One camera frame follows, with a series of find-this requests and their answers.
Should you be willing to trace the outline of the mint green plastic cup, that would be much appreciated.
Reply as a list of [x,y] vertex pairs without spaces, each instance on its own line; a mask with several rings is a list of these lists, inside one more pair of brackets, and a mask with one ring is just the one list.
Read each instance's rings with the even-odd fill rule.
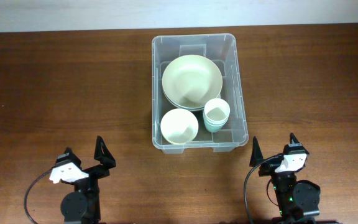
[[220,131],[225,124],[226,124],[226,122],[214,124],[207,120],[204,120],[204,126],[205,126],[206,130],[211,133],[216,133],[216,132]]

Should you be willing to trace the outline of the cream plastic cup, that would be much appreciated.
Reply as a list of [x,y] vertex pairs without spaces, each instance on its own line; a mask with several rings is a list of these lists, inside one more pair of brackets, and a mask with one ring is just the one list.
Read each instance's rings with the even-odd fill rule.
[[230,115],[231,109],[225,100],[214,98],[204,106],[204,117],[212,124],[224,124]]

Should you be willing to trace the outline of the white bowl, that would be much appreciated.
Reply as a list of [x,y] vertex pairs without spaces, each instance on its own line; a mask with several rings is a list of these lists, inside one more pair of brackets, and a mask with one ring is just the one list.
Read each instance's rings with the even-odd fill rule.
[[162,136],[171,144],[186,144],[198,134],[196,116],[188,110],[177,108],[168,111],[160,123]]

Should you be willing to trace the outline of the dark blue plate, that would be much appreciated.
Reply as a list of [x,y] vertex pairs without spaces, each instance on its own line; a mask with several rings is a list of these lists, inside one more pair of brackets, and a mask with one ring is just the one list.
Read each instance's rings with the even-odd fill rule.
[[204,106],[201,106],[201,107],[197,107],[197,108],[189,108],[189,107],[186,107],[186,106],[180,106],[179,104],[177,103],[174,103],[166,94],[165,92],[163,93],[164,96],[166,97],[166,99],[175,107],[177,108],[182,108],[182,109],[185,109],[185,110],[188,110],[188,111],[201,111],[202,109],[204,109]]

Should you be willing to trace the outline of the beige plate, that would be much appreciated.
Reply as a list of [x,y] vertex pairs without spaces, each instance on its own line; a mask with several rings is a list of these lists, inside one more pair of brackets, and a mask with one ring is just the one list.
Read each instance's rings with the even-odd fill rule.
[[197,108],[220,95],[223,76],[212,60],[200,55],[184,55],[167,65],[162,88],[174,103]]

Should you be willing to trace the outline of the translucent grey plastic cup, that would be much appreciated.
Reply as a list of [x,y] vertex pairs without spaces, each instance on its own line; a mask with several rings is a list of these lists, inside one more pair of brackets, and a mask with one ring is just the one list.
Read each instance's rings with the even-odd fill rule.
[[228,121],[228,118],[225,118],[224,120],[221,120],[221,121],[215,121],[215,120],[210,119],[206,115],[204,115],[203,120],[204,120],[204,123],[208,126],[222,128]]

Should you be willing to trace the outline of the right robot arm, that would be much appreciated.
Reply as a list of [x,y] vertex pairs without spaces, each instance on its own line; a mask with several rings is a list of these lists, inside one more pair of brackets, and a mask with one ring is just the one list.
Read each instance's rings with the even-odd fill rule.
[[259,169],[258,175],[269,176],[268,184],[273,185],[280,216],[272,223],[315,223],[320,214],[318,204],[321,189],[308,180],[297,180],[296,173],[305,167],[309,152],[290,134],[290,143],[283,152],[263,158],[257,138],[252,140],[250,172]]

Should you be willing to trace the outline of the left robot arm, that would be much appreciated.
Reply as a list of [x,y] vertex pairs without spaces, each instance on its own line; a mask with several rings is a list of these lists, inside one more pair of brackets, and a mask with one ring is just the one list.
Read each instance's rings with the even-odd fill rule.
[[65,223],[99,223],[101,219],[98,180],[108,177],[109,170],[116,167],[116,160],[107,149],[101,136],[96,138],[94,160],[99,164],[81,168],[81,160],[68,147],[57,157],[49,179],[74,186],[61,202],[60,210]]

